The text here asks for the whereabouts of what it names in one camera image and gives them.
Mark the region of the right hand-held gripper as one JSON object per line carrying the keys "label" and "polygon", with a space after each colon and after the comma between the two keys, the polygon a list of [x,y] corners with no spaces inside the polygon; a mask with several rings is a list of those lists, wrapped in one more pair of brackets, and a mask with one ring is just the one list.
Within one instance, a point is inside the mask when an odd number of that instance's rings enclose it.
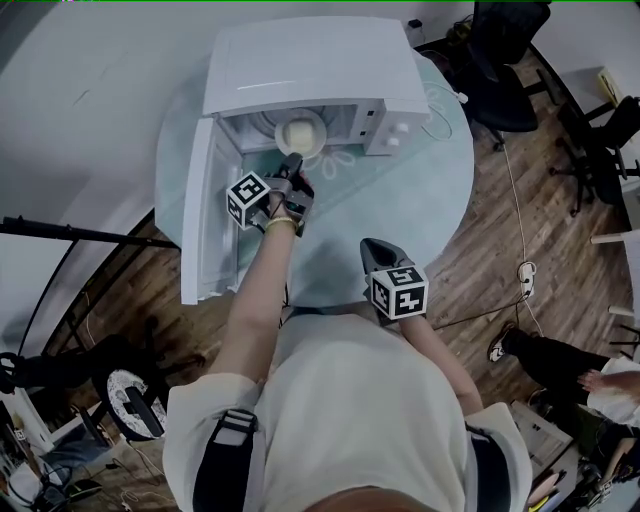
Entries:
{"label": "right hand-held gripper", "polygon": [[366,299],[380,321],[399,321],[426,313],[429,281],[400,247],[376,238],[360,242]]}

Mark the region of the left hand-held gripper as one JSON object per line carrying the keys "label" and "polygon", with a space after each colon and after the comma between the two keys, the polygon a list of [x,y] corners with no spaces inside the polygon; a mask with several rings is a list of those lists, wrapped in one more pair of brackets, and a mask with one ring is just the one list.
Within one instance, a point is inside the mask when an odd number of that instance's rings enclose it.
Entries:
{"label": "left hand-held gripper", "polygon": [[261,178],[255,172],[249,172],[242,177],[226,191],[229,216],[242,230],[256,227],[264,233],[271,222],[269,193],[279,192],[285,197],[286,209],[295,220],[296,236],[301,237],[314,205],[314,191],[299,173],[303,162],[303,156],[293,152],[290,158],[281,162],[277,176]]}

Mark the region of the person's left hand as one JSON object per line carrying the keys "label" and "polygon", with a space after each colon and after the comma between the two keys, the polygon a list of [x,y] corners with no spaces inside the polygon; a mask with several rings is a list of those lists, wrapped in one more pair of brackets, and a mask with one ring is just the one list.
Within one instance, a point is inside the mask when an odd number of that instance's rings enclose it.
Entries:
{"label": "person's left hand", "polygon": [[295,220],[286,209],[285,197],[279,192],[269,193],[269,219],[271,221],[284,221],[295,224]]}

